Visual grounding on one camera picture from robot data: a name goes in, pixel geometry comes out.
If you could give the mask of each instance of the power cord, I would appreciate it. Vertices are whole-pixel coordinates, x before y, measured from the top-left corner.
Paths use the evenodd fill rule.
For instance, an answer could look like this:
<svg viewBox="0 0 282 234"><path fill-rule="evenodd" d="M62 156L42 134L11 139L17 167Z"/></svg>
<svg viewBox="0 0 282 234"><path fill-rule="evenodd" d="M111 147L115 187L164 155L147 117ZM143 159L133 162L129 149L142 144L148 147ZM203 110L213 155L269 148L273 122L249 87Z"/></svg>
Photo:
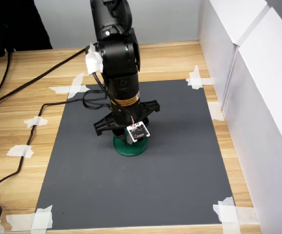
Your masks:
<svg viewBox="0 0 282 234"><path fill-rule="evenodd" d="M62 66L63 64L67 63L68 61L72 60L73 58L75 58L76 56L80 55L80 54L83 53L84 51L85 51L85 49L80 50L79 52L75 53L74 55L72 55L71 57L67 58L66 60L60 62L59 64L57 64L56 66L52 67L51 69L49 69L49 70L46 71L45 73L41 74L40 76L38 76L38 77L32 79L31 81L25 83L24 85L18 87L17 89L13 90L12 92L10 92L10 93L8 93L8 94L2 96L2 97L0 98L0 102L3 101L3 100L5 100L6 98L12 96L13 94L15 94L15 93L17 93L17 92L23 90L24 88L26 88L27 86L29 86L29 85L35 83L36 81L40 80L41 78L43 78L44 76L46 76L46 75L49 74L50 72L54 71L54 70L57 69L58 67L60 67L60 66ZM9 70L9 66L10 66L10 61L11 61L11 53L8 54L8 64L7 64L7 68L6 68L5 74L4 74L3 79L2 79L2 81L1 81L1 84L0 84L0 89L2 88L3 83L4 83L5 79L6 79L6 76L7 76L8 70ZM38 116L41 117L42 112L43 112L43 110L44 110L44 108L45 108L46 106L56 106L56 105L62 105L62 104L73 103L73 102L76 102L76 101L82 101L83 104L84 104L84 106L85 106L86 108L88 108L88 109L97 110L97 109L100 109L100 108L102 108L102 107L108 107L108 108L110 108L110 105L109 105L109 104L92 103L93 101L102 100L102 99L106 99L106 97L109 97L109 98L113 101L113 103L116 104L116 105L119 107L119 109L121 109L123 112L127 113L128 115L130 115L131 118L132 118L131 113L130 113L127 109L123 108L123 107L116 101L116 99L114 99L114 98L108 93L107 89L101 84L101 82L100 82L100 80L99 80L99 78L98 78L98 76L97 76L97 74L96 74L95 72L93 73L93 76L94 76L94 79L96 80L96 82L98 83L99 87L101 88L101 90L92 90L91 92L89 92L89 91L90 91L90 90L89 90L89 91L87 91L87 92L84 94L83 98L78 98L78 99L68 100L68 101L62 101L62 102L45 103L44 105L42 105L42 107L41 107L41 109L40 109L40 111L39 111ZM102 98L95 98L95 99L85 99L85 96L86 96L87 94L89 94L89 93L96 93L96 94L105 93L105 97L102 97ZM97 105L97 107L89 106L88 103ZM26 145L30 145L30 143L31 143L31 141L32 141L32 137L33 137L33 133L34 133L35 128L36 128L36 125L33 125L32 129L31 129L31 131L30 131L30 136L29 136L29 138L28 138L28 141L27 141ZM21 156L21 157L20 157L20 162L19 162L18 169L17 169L15 172L13 172L12 174L7 175L6 177L2 178L2 179L0 180L0 183L2 183L3 181L7 180L7 179L10 178L10 177L13 177L13 176L17 175L18 173L20 173L21 168L22 168L22 165L23 165L23 161L24 161L24 156ZM1 214L2 214L2 207L0 206L0 217L1 217Z"/></svg>
<svg viewBox="0 0 282 234"><path fill-rule="evenodd" d="M82 98L75 99L75 100L69 100L69 101L62 101L62 102L45 103L44 105L42 105L42 107L41 107L41 109L40 109L40 111L39 111L38 116L40 117L40 116L42 115L42 112L43 112L43 110L44 110L44 108L45 108L46 106L57 106L57 105L68 104L68 103L72 103L72 102L76 102L76 101L82 101ZM31 143L31 141L32 141L32 138L33 138L33 134L34 134L35 128L36 128L36 125L34 125L34 126L32 127L32 130L30 131L30 136L29 136L29 138L28 138L28 141L27 141L26 145L30 145L30 143ZM22 169L23 161L24 161L24 156L21 156L21 157L20 157L20 163L19 163L18 169L17 169L15 172L13 172L12 174L10 174L10 175L8 175L8 176L2 178L2 179L0 180L0 184L1 184L2 182L4 182L5 180L7 180L8 178L10 178L10 177L12 177L12 176L15 176L16 174L20 173L20 171L21 171L21 169ZM0 217L1 217L1 214L2 214L2 207L0 206Z"/></svg>
<svg viewBox="0 0 282 234"><path fill-rule="evenodd" d="M64 65L65 63L69 62L70 60L72 60L73 58L77 57L78 55L82 54L85 51L85 49L82 49L80 51L78 51L77 53L75 53L74 55L72 55L71 57L65 59L64 61L60 62L59 64L55 65L54 67L50 68L48 71L44 72L43 74L41 74L40 76L32 79L31 81L21 85L20 87L16 88L15 90L11 91L10 93L0 97L0 102L7 99L8 97L18 93L19 91L23 90L24 88L28 87L29 85L37 82L38 80L40 80L41 78L45 77L47 74L53 72L55 69L61 67L62 65ZM10 62L9 60L11 60L11 55L10 55L10 59L8 59L8 65L7 65L7 69L5 72L5 75L3 76L3 78L5 79L8 70L9 70L9 66L10 66Z"/></svg>
<svg viewBox="0 0 282 234"><path fill-rule="evenodd" d="M29 81L29 82L27 82L27 83L21 85L20 87L18 87L17 89L13 90L12 92L10 92L10 93L8 93L8 94L2 96L2 97L0 98L0 102L3 101L3 100L5 100L5 99L7 99L8 97L14 95L15 93L17 93L17 92L23 90L24 88L28 87L29 85L31 85L31 84L37 82L37 81L40 80L41 78L45 77L47 74L49 74L49 73L51 73L52 71L54 71L55 69L61 67L63 64L67 63L68 61L70 61L70 60L72 60L73 58L77 57L78 55L82 54L84 51L85 51L85 49L82 49L82 50L78 51L77 53L75 53L75 54L72 55L71 57L69 57L69 58L65 59L64 61L60 62L59 64L55 65L54 67L52 67L52 68L49 69L48 71L44 72L44 73L41 74L40 76L38 76L38 77L32 79L31 81ZM7 67L6 67L5 73L4 73L4 75L3 75L2 81L1 81L1 83L0 83L0 90L1 90L3 84L4 84L5 80L6 80L6 77L7 77L9 68L10 68L11 55L12 55L12 51L10 51L10 52L8 53ZM42 111L43 111L43 109L44 109L46 106L62 105L62 104L67 104L67 103L76 102L76 101L83 101L83 99L82 99L82 98L79 98L79 99L69 100L69 101L63 101L63 102L45 103L44 105L42 105L38 116L41 116ZM31 132L30 132L30 136L29 136L28 141L27 141L27 145L29 145L29 144L31 143L31 140L32 140L32 137L33 137L33 133L34 133L35 128L36 128L36 125L34 125L34 126L32 127L32 130L31 130ZM24 156L21 156L18 169L17 169L14 173L12 173L12 174L10 174L10 175L4 177L3 179L1 179L1 180L0 180L0 183L2 183L3 181L7 180L8 178L10 178L10 177L12 177L12 176L15 176L15 175L18 174L18 173L20 173L21 168L22 168L22 165L23 165L23 161L24 161ZM0 217L1 217L1 214L2 214L2 207L0 206Z"/></svg>

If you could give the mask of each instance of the white wall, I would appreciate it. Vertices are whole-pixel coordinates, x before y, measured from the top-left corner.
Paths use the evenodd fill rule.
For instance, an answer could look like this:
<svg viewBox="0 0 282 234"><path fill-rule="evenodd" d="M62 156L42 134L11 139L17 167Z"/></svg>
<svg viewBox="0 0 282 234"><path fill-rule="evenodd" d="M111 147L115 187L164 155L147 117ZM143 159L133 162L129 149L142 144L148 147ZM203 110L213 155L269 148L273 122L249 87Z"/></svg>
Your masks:
<svg viewBox="0 0 282 234"><path fill-rule="evenodd" d="M128 0L140 44L198 39L200 0ZM53 48L96 41L90 0L35 0Z"/></svg>

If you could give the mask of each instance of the black object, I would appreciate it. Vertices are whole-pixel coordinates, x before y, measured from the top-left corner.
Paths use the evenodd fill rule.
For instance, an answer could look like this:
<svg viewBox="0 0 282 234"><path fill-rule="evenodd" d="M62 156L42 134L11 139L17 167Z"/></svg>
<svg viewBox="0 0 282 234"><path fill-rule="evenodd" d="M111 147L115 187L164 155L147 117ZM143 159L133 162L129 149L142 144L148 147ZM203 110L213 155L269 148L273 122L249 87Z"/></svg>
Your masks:
<svg viewBox="0 0 282 234"><path fill-rule="evenodd" d="M213 204L232 192L204 90L177 80L141 82L140 93L164 111L133 158L114 151L111 132L96 137L91 123L108 109L65 106L36 207L53 205L53 229L221 224Z"/></svg>
<svg viewBox="0 0 282 234"><path fill-rule="evenodd" d="M111 100L112 113L94 127L97 135L112 130L115 136L124 139L131 118L148 124L147 117L153 111L160 111L160 106L156 101L140 103L140 51L131 28L132 16L127 0L91 0L90 3L98 40L96 50L103 58L102 77L108 95L117 102Z"/></svg>
<svg viewBox="0 0 282 234"><path fill-rule="evenodd" d="M0 23L10 32L3 39L15 50L52 49L34 0L0 0Z"/></svg>

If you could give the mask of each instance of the gray mat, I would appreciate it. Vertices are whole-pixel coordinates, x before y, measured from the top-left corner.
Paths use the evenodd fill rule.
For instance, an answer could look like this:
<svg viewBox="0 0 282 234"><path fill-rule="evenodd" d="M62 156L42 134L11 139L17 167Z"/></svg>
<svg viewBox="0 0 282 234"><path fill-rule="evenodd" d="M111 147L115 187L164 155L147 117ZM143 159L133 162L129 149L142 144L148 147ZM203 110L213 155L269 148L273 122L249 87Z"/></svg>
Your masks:
<svg viewBox="0 0 282 234"><path fill-rule="evenodd" d="M137 157L118 155L111 132L96 136L92 124L109 110L66 105L37 204L53 205L53 229L220 223L213 204L232 193L204 90L178 80L140 91L161 111Z"/></svg>

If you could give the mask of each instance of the white box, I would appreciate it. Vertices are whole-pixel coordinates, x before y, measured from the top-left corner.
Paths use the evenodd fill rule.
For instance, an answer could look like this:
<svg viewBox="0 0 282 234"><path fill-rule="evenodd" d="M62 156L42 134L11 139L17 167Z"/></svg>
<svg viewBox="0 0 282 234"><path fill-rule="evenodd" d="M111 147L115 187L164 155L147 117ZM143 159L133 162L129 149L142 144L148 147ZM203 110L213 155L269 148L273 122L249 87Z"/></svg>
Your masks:
<svg viewBox="0 0 282 234"><path fill-rule="evenodd" d="M273 8L237 52L224 115L262 233L282 234L282 19Z"/></svg>
<svg viewBox="0 0 282 234"><path fill-rule="evenodd" d="M265 0L201 1L199 40L221 106L237 47L268 10Z"/></svg>

